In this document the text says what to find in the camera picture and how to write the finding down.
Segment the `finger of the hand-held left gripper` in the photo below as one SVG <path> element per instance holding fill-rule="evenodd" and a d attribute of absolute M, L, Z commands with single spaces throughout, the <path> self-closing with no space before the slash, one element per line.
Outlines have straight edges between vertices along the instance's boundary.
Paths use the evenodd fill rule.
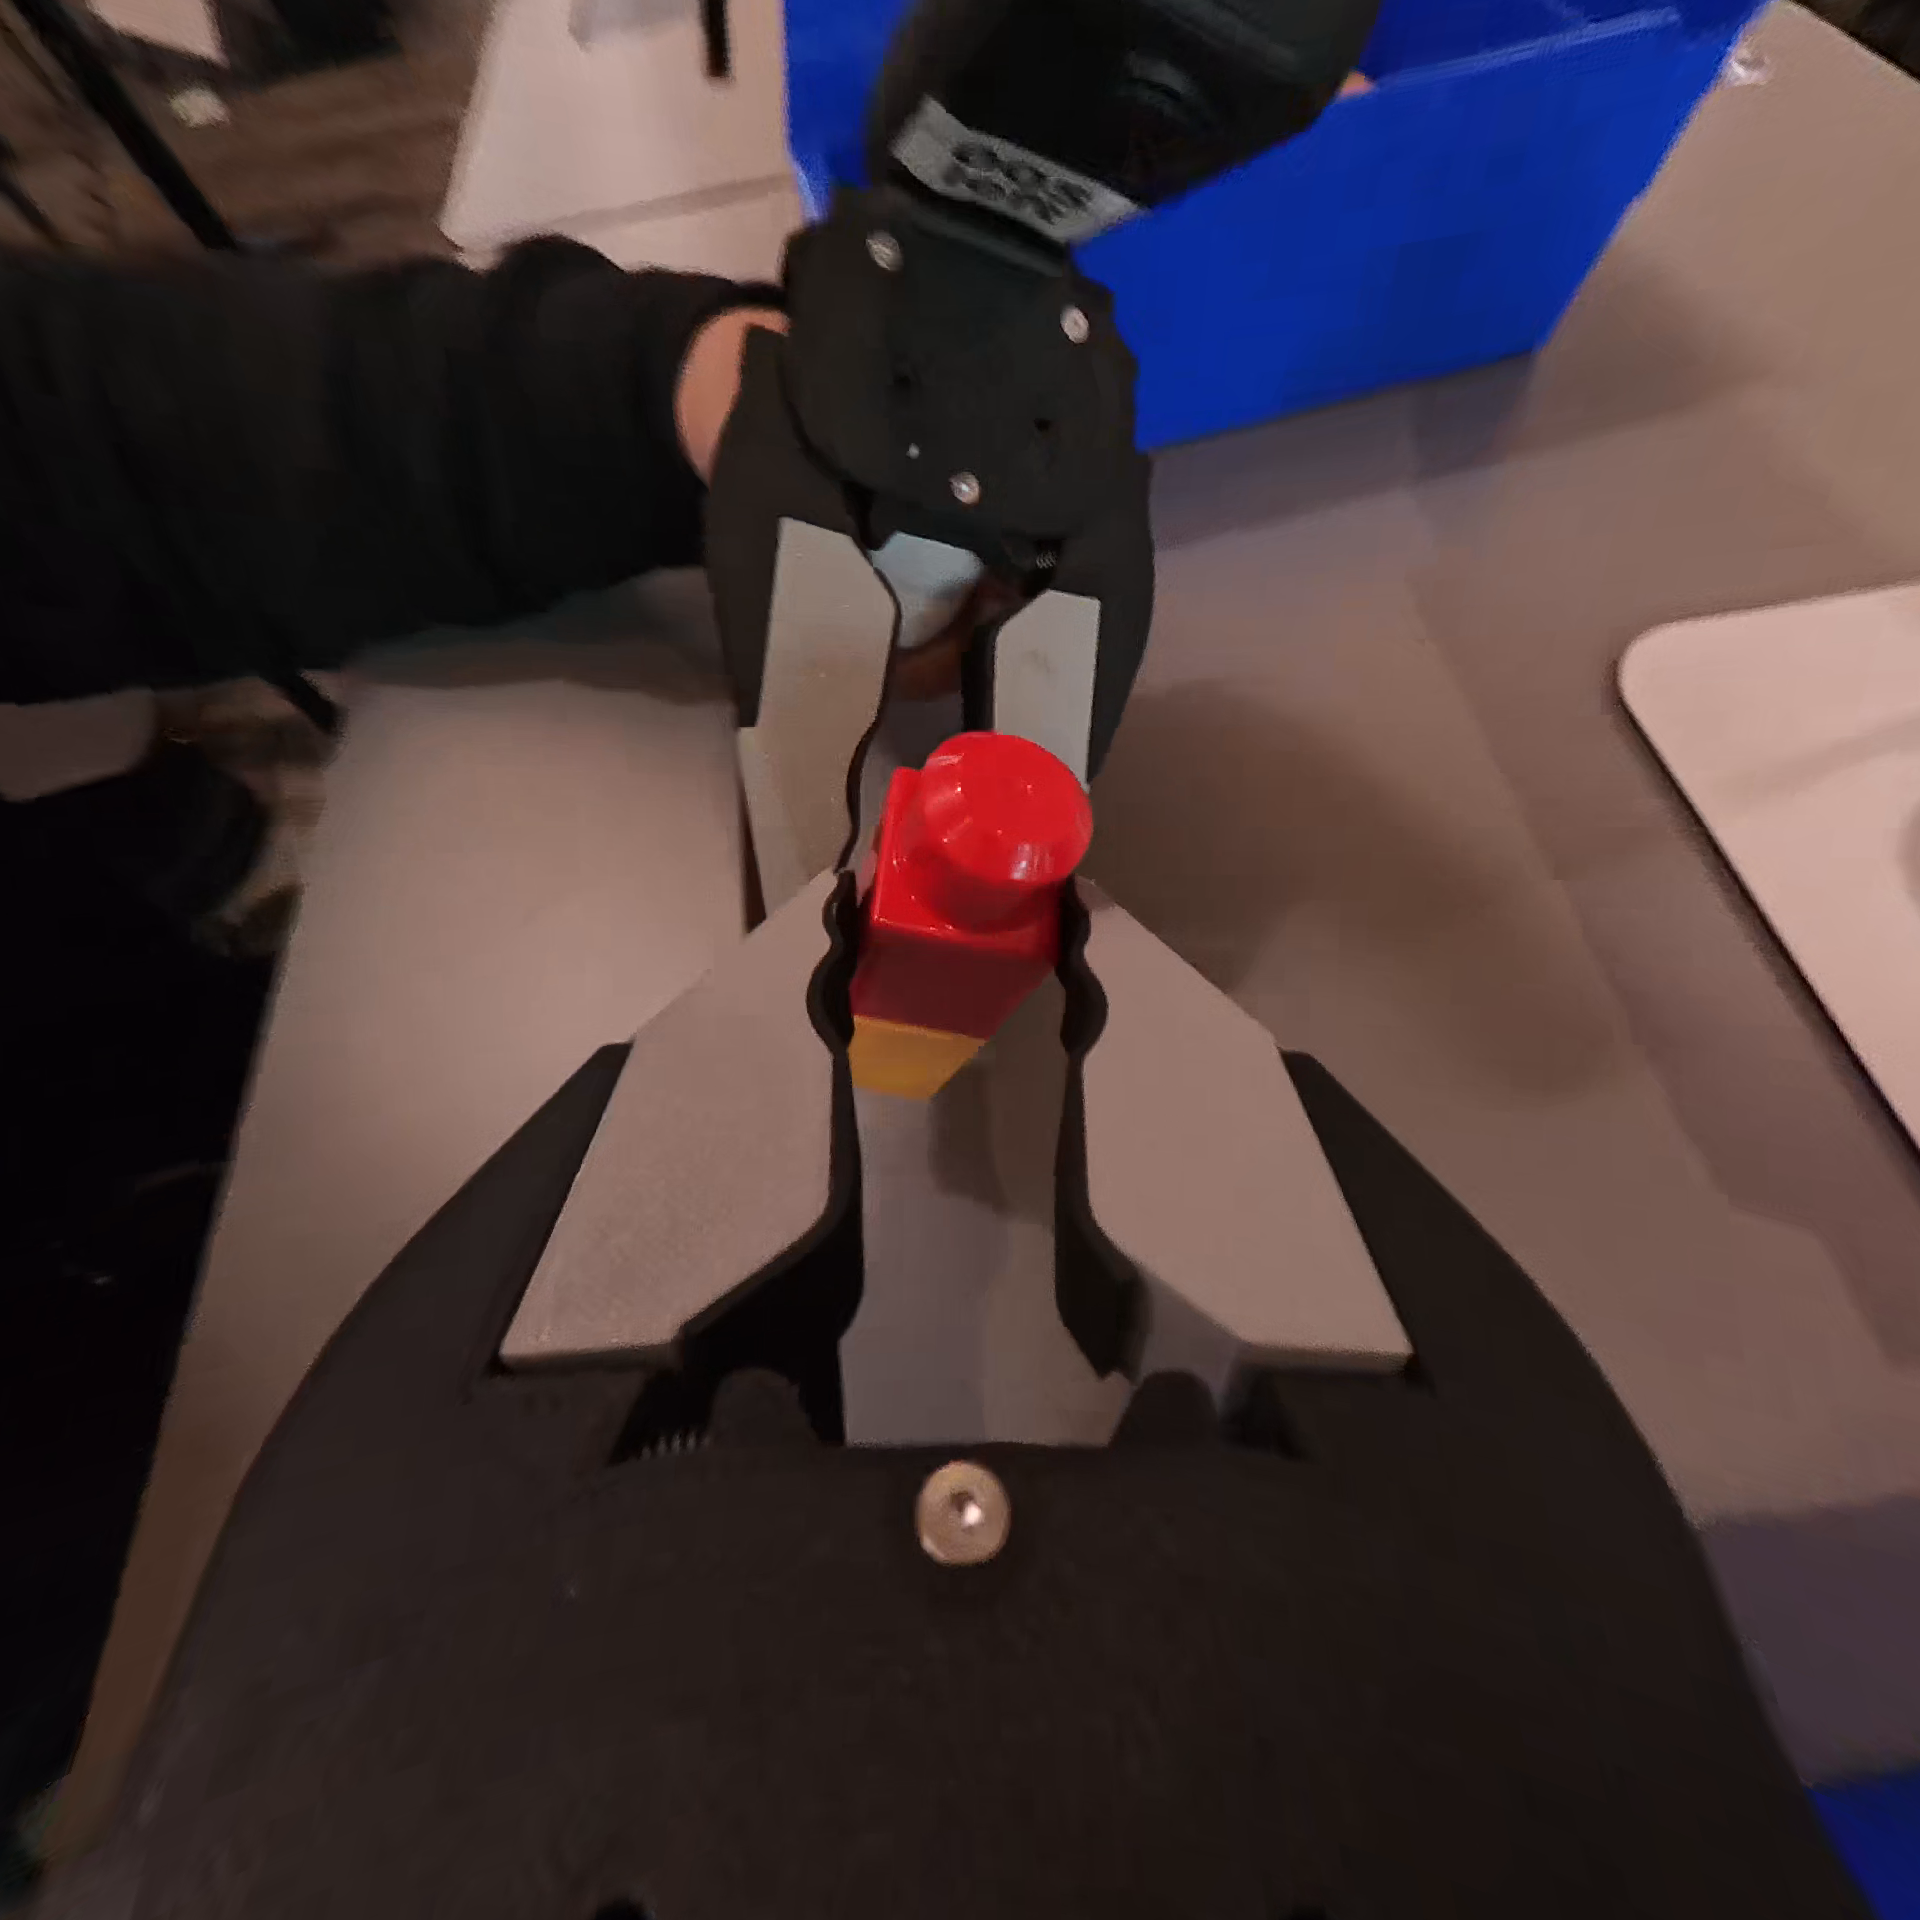
<path fill-rule="evenodd" d="M 1048 589 L 1011 612 L 987 651 L 987 732 L 1025 739 L 1088 789 L 1101 604 Z"/>
<path fill-rule="evenodd" d="M 737 772 L 766 918 L 849 863 L 898 605 L 851 535 L 779 518 L 757 718 Z"/>

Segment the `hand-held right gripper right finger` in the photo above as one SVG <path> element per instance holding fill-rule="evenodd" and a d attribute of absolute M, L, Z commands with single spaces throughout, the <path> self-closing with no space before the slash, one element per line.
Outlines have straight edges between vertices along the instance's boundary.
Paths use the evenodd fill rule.
<path fill-rule="evenodd" d="M 1275 1037 L 1088 880 L 1062 980 L 1055 1291 L 1096 1374 L 1400 1372 L 1409 1335 Z"/>

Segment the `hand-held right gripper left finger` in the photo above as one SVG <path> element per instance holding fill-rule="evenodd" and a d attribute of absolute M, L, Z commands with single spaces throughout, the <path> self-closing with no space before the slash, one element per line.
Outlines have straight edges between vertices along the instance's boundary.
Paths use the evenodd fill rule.
<path fill-rule="evenodd" d="M 816 875 L 633 1036 L 506 1367 L 680 1357 L 857 1224 L 855 929 L 855 877 Z"/>

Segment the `orange mega block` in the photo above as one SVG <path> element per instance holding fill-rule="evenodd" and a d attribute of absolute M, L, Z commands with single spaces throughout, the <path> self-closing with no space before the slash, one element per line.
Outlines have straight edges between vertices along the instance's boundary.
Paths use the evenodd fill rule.
<path fill-rule="evenodd" d="M 986 1039 L 970 1032 L 855 1015 L 849 1069 L 855 1091 L 931 1100 L 967 1069 L 984 1046 Z"/>

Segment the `red mega block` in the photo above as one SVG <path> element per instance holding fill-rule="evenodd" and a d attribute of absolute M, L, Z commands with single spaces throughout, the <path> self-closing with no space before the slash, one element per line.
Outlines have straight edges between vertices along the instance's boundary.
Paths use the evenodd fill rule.
<path fill-rule="evenodd" d="M 855 1016 L 998 1036 L 1058 963 L 1091 839 L 1079 775 L 1029 739 L 967 732 L 896 769 L 859 881 Z"/>

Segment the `blue plastic bin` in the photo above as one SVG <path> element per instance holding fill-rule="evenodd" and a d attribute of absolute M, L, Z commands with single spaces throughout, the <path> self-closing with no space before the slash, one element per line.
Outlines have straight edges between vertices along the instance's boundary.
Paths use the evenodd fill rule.
<path fill-rule="evenodd" d="M 1811 1790 L 1816 1809 L 1880 1917 L 1918 1917 L 1918 1767 Z"/>
<path fill-rule="evenodd" d="M 806 184 L 866 183 L 874 86 L 913 7 L 785 7 Z M 1538 347 L 1757 11 L 1378 7 L 1310 129 L 1075 249 L 1136 358 L 1139 445 Z"/>

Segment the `person's left forearm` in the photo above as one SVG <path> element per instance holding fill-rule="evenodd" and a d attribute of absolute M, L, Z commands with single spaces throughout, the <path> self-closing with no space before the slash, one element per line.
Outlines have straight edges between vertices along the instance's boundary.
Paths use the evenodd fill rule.
<path fill-rule="evenodd" d="M 553 235 L 485 272 L 7 251 L 6 704 L 274 680 L 701 564 L 682 368 L 777 301 Z"/>

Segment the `person's left hand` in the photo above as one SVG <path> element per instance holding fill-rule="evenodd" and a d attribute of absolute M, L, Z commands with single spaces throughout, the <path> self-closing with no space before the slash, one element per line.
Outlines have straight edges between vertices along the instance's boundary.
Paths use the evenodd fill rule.
<path fill-rule="evenodd" d="M 787 313 L 773 307 L 731 307 L 705 323 L 680 363 L 675 424 L 689 465 L 707 484 L 737 409 L 746 355 L 762 331 L 785 333 Z"/>

